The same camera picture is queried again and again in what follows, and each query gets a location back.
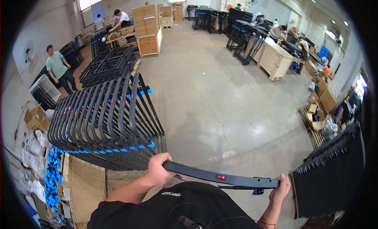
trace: wire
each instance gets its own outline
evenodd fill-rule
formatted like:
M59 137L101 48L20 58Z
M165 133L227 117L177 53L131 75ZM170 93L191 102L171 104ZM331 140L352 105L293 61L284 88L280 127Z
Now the wire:
M205 228L211 228L211 227L217 225L218 223L221 223L221 222L226 221L227 219L231 219L231 218L247 218L247 219L251 219L251 220L256 221L256 222L260 222L260 221L258 221L258 220L255 220L255 219L252 219L252 218L249 218L249 217L244 217L244 216L239 216L239 217L229 217L229 218L225 218L225 219L223 219L222 221L219 221L219 222L215 223L215 224L212 225L212 226L207 226L207 227L205 227ZM264 224L266 224L266 225L274 225L274 229L276 229L276 224L269 224L269 223L265 223L265 222L261 222L261 223L264 223Z

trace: white crate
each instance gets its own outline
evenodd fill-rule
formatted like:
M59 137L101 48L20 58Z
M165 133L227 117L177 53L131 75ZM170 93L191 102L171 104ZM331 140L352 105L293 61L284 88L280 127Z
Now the white crate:
M51 83L47 75L43 74L29 89L31 92L37 85L41 88L55 101L58 102L59 97L62 95L59 90Z

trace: pile of blue plastic parts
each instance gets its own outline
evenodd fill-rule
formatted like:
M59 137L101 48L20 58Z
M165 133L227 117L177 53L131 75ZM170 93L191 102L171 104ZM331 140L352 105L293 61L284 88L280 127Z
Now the pile of blue plastic parts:
M62 162L61 156L63 151L59 150L55 146L50 145L50 154L48 156L48 164L46 167L46 174L44 178L45 183L45 198L46 204L50 206L55 212L58 212L58 201L61 199L58 197L57 185L62 183L62 175L58 171Z

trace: logo on shirt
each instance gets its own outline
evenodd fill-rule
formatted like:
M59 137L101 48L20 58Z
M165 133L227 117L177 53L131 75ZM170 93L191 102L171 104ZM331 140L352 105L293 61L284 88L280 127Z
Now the logo on shirt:
M181 193L163 192L162 195L173 195L173 196L179 197L181 196Z

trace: concrete floor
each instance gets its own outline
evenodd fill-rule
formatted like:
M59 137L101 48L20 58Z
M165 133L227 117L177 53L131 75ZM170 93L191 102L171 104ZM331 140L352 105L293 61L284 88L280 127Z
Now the concrete floor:
M194 31L187 20L174 23L178 25L163 30L160 56L143 58L137 70L154 91L152 101L173 160L250 177L274 178L298 167L313 149L297 114L307 104L310 75L287 74L272 82L255 62L242 66L226 49L225 35ZM91 60L89 47L83 56L76 78ZM137 177L130 174L109 172L110 192ZM253 219L269 202L269 190L262 196L225 191ZM292 197L289 191L277 228L305 223L293 219Z

